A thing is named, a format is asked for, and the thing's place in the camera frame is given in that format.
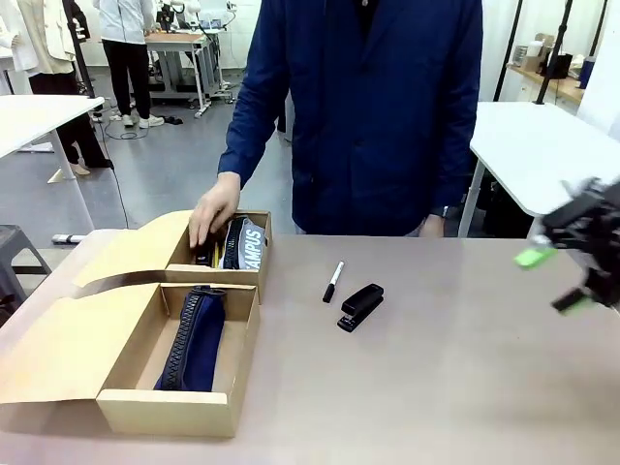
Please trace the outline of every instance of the open cardboard box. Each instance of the open cardboard box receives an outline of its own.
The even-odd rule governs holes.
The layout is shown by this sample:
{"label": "open cardboard box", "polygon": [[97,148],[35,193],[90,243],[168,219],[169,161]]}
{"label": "open cardboard box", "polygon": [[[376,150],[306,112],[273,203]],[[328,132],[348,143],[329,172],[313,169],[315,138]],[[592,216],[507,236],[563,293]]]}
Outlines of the open cardboard box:
{"label": "open cardboard box", "polygon": [[176,211],[160,216],[139,230],[120,232],[115,240],[82,270],[74,284],[84,287],[110,277],[141,271],[190,271],[197,273],[192,282],[257,286],[259,302],[262,302],[269,250],[272,246],[270,213],[239,210],[235,214],[247,215],[255,224],[264,228],[265,244],[259,270],[219,269],[194,264],[194,253],[189,247],[188,224],[191,214],[189,210]]}
{"label": "open cardboard box", "polygon": [[112,431],[234,436],[259,328],[256,288],[227,292],[212,392],[153,390],[195,284],[58,300],[0,360],[0,404],[96,399]]}

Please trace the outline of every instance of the pen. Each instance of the pen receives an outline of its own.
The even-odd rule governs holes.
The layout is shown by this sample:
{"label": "pen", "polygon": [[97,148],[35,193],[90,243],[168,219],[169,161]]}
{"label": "pen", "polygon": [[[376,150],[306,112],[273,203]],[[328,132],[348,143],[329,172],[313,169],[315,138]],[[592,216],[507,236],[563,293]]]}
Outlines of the pen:
{"label": "pen", "polygon": [[323,296],[323,302],[325,303],[331,302],[331,298],[333,297],[333,292],[336,289],[336,283],[338,282],[338,278],[340,277],[340,273],[342,272],[342,268],[344,267],[344,265],[345,265],[344,262],[340,262],[338,264],[338,267],[336,268],[335,273],[333,273],[333,276],[331,277],[331,281],[329,281],[329,284],[327,285],[327,289],[325,290],[325,295]]}

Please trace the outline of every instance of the navy blue pencil case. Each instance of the navy blue pencil case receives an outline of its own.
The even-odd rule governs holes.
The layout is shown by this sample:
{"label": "navy blue pencil case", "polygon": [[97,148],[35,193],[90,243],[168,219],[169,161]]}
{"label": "navy blue pencil case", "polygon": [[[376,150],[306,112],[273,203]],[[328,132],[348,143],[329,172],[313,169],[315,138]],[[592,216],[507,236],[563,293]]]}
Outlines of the navy blue pencil case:
{"label": "navy blue pencil case", "polygon": [[187,294],[156,390],[211,392],[226,319],[225,295],[225,291],[209,286],[196,286]]}

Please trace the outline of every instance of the wristwatch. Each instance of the wristwatch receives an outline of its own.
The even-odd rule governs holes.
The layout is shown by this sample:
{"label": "wristwatch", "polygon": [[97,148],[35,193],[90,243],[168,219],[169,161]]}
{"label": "wristwatch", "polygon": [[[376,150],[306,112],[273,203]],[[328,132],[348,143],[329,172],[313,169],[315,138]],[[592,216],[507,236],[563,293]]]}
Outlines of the wristwatch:
{"label": "wristwatch", "polygon": [[430,209],[430,214],[434,216],[439,216],[440,218],[443,218],[445,220],[446,217],[448,217],[449,209],[449,206],[436,206]]}

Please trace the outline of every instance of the person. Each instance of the person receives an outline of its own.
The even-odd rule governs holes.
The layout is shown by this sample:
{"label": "person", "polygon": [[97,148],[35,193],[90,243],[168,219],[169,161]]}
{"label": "person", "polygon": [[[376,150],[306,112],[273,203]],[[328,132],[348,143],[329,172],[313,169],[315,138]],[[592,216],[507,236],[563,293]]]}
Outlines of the person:
{"label": "person", "polygon": [[470,168],[481,49],[481,0],[263,0],[190,245],[237,209],[289,89],[300,230],[443,236]]}
{"label": "person", "polygon": [[123,125],[131,128],[136,124],[131,116],[129,71],[139,126],[142,129],[161,126],[164,118],[153,116],[150,112],[149,62],[144,40],[144,36],[155,28],[153,0],[93,0],[93,6],[99,10],[102,43]]}
{"label": "person", "polygon": [[[12,50],[15,70],[28,75],[32,93],[79,95],[76,51],[62,0],[1,0],[0,16],[5,23],[3,28],[0,21],[0,46]],[[90,169],[111,167],[87,114],[58,127],[57,133],[75,174],[90,174],[79,164],[80,153]]]}

